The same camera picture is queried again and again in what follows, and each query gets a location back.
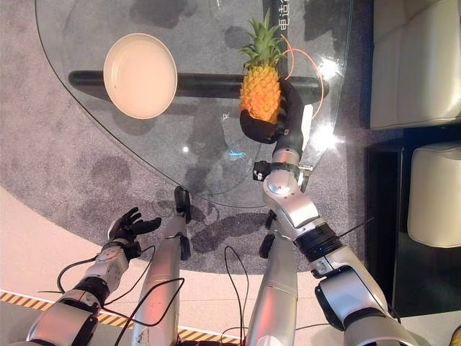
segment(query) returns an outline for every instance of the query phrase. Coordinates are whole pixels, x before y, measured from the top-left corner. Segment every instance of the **glass tabletop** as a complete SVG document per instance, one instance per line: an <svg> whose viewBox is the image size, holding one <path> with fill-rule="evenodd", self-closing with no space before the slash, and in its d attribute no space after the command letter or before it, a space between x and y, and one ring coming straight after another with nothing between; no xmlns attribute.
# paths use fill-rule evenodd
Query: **glass tabletop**
<svg viewBox="0 0 461 346"><path fill-rule="evenodd" d="M179 74L241 75L251 18L270 9L292 47L318 64L329 91L315 117L301 164L315 167L331 145L346 68L352 0L37 0L37 26L54 72L88 113L145 163L213 203L263 206L252 180L255 161L272 157L273 146L242 133L238 99L174 98L148 120L131 118L110 101L77 89L73 71L101 71L111 46L144 32L171 51ZM279 66L286 75L290 57ZM310 61L295 55L293 76L316 77Z"/></svg>

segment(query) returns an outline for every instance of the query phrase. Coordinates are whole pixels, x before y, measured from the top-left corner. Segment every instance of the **caution tape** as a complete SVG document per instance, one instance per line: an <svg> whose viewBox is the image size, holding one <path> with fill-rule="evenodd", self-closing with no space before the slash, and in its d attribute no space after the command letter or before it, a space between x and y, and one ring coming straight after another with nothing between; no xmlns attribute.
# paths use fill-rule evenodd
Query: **caution tape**
<svg viewBox="0 0 461 346"><path fill-rule="evenodd" d="M23 306L25 308L46 311L54 304L54 301L48 301L46 299L36 298L32 296L26 296L19 293L9 292L7 290L0 289L0 301L4 303L10 303L18 306ZM99 323L107 324L114 327L123 327L127 319L125 317L120 317L115 314L99 314L98 315ZM129 328L133 328L133 322L130 322L128 325ZM221 334L202 331L200 329L194 329L189 327L180 327L178 328L178 335L181 340L189 341L216 341L221 340ZM239 340L235 337L229 335L223 336L224 343L230 344L239 344Z"/></svg>

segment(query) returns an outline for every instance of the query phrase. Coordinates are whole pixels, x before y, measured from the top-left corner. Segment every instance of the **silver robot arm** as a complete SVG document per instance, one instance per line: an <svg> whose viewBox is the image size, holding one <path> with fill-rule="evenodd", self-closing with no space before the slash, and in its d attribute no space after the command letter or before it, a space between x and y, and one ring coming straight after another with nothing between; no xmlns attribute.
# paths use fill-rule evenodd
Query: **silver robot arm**
<svg viewBox="0 0 461 346"><path fill-rule="evenodd" d="M314 277L323 278L315 295L328 322L345 331L345 345L416 346L414 338L388 313L384 293L373 277L301 192L298 151L279 148L272 159L271 172L264 180L264 202L277 216L279 232L306 256Z"/></svg>
<svg viewBox="0 0 461 346"><path fill-rule="evenodd" d="M26 342L12 346L83 346L90 343L101 307L109 294L118 288L128 262L140 256L136 236L160 226L160 218L135 223L140 217L137 211L133 208L112 223L109 241L80 282L38 316Z"/></svg>

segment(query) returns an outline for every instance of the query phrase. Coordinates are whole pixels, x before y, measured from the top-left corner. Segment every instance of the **white bowl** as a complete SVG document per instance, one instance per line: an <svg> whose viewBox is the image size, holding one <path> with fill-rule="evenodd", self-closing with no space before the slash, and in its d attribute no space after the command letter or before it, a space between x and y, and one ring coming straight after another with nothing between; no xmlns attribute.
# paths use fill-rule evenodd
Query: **white bowl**
<svg viewBox="0 0 461 346"><path fill-rule="evenodd" d="M119 110L137 119L163 113L173 101L177 79L169 49L143 33L120 38L104 62L104 85L110 99Z"/></svg>

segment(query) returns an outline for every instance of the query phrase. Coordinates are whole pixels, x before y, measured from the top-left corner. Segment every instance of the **pineapple crown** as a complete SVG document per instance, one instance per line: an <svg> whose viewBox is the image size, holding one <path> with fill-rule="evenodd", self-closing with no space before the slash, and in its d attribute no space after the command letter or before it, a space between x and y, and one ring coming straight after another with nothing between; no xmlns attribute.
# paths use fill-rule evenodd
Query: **pineapple crown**
<svg viewBox="0 0 461 346"><path fill-rule="evenodd" d="M255 66L275 66L284 55L280 52L279 43L282 38L274 37L274 33L279 28L278 25L269 28L269 11L264 16L264 23L255 19L249 21L253 27L254 34L248 34L253 39L253 43L240 49L240 53L248 54L250 60L245 62L244 68L250 69Z"/></svg>

